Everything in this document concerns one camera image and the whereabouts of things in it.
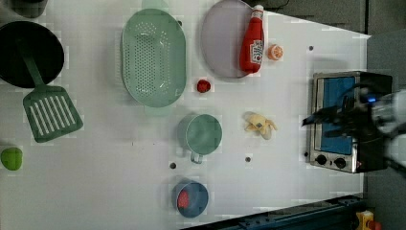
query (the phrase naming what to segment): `green ball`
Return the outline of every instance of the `green ball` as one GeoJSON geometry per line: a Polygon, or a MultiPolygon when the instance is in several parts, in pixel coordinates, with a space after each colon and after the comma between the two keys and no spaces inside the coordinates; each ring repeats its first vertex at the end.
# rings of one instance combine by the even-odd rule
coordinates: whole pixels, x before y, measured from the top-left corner
{"type": "Polygon", "coordinates": [[[23,163],[23,151],[19,148],[4,149],[1,152],[1,163],[10,171],[17,171],[23,163]]]}

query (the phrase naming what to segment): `ketchup bottle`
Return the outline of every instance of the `ketchup bottle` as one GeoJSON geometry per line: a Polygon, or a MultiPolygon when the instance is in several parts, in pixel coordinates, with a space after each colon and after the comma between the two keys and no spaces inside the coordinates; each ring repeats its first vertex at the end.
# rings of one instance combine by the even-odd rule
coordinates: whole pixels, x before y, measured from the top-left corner
{"type": "Polygon", "coordinates": [[[241,52],[239,53],[239,67],[247,74],[257,73],[262,62],[262,17],[263,6],[255,6],[250,24],[242,41],[241,52]]]}

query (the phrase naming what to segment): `slotted spatula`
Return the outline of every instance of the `slotted spatula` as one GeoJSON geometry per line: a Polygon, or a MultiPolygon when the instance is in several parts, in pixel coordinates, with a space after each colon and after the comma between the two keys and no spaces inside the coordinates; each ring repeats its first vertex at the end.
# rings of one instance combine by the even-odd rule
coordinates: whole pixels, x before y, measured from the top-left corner
{"type": "Polygon", "coordinates": [[[18,39],[15,43],[35,83],[23,104],[36,142],[47,142],[80,129],[83,122],[66,90],[44,84],[27,42],[18,39]]]}

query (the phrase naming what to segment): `green colander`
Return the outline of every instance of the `green colander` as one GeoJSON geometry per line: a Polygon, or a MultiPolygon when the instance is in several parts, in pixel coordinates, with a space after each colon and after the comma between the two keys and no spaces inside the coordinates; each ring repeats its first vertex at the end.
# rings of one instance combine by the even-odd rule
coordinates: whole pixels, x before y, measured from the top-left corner
{"type": "Polygon", "coordinates": [[[186,39],[165,11],[136,12],[123,31],[123,81],[131,96],[148,107],[173,104],[186,85],[186,39]]]}

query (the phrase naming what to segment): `ketchup label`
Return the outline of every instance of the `ketchup label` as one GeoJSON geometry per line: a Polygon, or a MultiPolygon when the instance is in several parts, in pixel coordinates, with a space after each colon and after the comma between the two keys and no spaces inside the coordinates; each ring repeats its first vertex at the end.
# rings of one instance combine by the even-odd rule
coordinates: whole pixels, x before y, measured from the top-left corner
{"type": "Polygon", "coordinates": [[[261,40],[254,40],[254,44],[250,45],[251,62],[260,64],[262,62],[263,45],[261,40]]]}

